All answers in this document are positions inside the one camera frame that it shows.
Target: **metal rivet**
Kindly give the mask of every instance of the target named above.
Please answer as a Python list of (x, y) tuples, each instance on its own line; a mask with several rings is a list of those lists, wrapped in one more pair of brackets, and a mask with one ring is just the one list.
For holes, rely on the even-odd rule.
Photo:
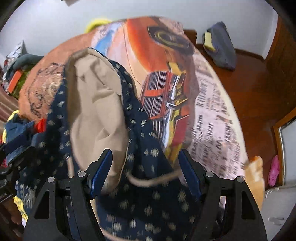
[(79, 177), (84, 177), (86, 175), (85, 171), (78, 172)]
[(48, 181), (49, 183), (52, 183), (52, 182), (54, 181), (54, 177), (49, 177), (49, 178), (47, 179), (47, 181)]
[(243, 179), (242, 177), (237, 177), (237, 181), (238, 181), (239, 183), (243, 183), (243, 182), (244, 182), (244, 179)]
[(213, 177), (213, 176), (214, 176), (214, 173), (211, 172), (211, 171), (207, 171), (207, 172), (205, 173), (205, 175), (206, 175), (207, 177)]

